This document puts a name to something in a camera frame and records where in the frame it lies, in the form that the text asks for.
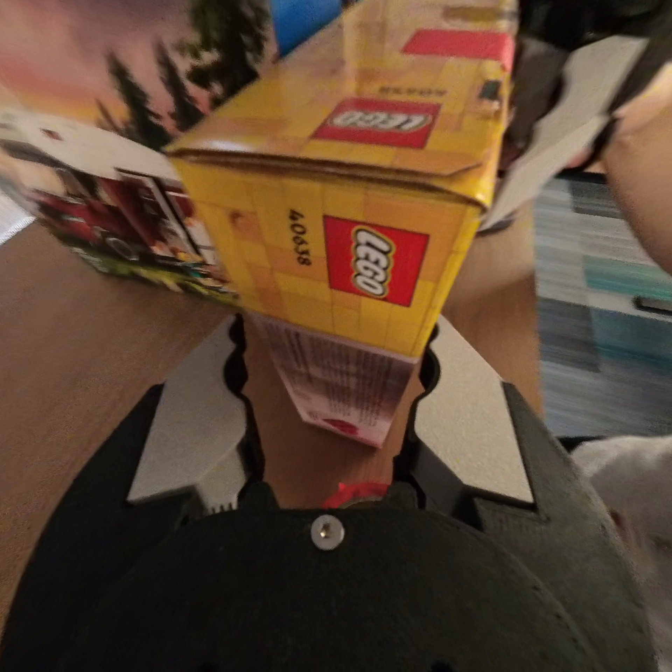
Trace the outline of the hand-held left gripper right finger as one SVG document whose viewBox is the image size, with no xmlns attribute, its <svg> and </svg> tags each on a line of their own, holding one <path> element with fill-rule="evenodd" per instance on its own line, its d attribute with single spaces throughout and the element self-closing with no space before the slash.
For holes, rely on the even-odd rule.
<svg viewBox="0 0 672 672">
<path fill-rule="evenodd" d="M 394 475 L 423 509 L 476 499 L 531 509 L 533 491 L 499 374 L 444 317 L 425 348 Z"/>
</svg>

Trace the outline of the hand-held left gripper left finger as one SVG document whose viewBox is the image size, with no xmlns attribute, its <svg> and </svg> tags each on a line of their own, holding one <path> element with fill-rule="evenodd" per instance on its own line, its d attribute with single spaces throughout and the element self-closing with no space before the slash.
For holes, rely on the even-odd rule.
<svg viewBox="0 0 672 672">
<path fill-rule="evenodd" d="M 225 319 L 167 376 L 128 492 L 145 504 L 195 495 L 206 514 L 239 507 L 264 477 L 251 401 L 243 316 Z"/>
</svg>

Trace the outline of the yellow white flower box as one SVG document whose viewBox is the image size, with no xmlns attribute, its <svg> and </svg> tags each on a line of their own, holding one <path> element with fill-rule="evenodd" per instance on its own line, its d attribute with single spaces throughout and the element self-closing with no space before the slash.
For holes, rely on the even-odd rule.
<svg viewBox="0 0 672 672">
<path fill-rule="evenodd" d="M 516 1 L 358 1 L 168 149 L 300 417 L 379 448 L 495 198 Z"/>
</svg>

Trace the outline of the person's right hand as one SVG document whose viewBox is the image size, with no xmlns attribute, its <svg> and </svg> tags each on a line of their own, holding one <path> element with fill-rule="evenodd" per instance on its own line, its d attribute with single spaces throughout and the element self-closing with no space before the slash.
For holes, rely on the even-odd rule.
<svg viewBox="0 0 672 672">
<path fill-rule="evenodd" d="M 601 164 L 624 220 L 671 274 L 671 85 L 652 86 L 616 113 Z"/>
</svg>

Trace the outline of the person's white shirt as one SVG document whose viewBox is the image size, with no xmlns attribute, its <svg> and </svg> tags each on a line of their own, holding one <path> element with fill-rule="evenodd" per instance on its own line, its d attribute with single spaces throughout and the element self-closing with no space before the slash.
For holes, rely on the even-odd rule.
<svg viewBox="0 0 672 672">
<path fill-rule="evenodd" d="M 660 671 L 671 670 L 671 436 L 580 441 L 590 480 L 634 563 Z"/>
</svg>

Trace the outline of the toy box with red truck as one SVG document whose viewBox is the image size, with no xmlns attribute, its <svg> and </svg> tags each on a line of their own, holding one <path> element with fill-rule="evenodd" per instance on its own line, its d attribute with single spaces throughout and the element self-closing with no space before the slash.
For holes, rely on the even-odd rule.
<svg viewBox="0 0 672 672">
<path fill-rule="evenodd" d="M 269 1 L 2 1 L 1 190 L 103 273 L 234 304 L 165 148 L 276 54 Z"/>
</svg>

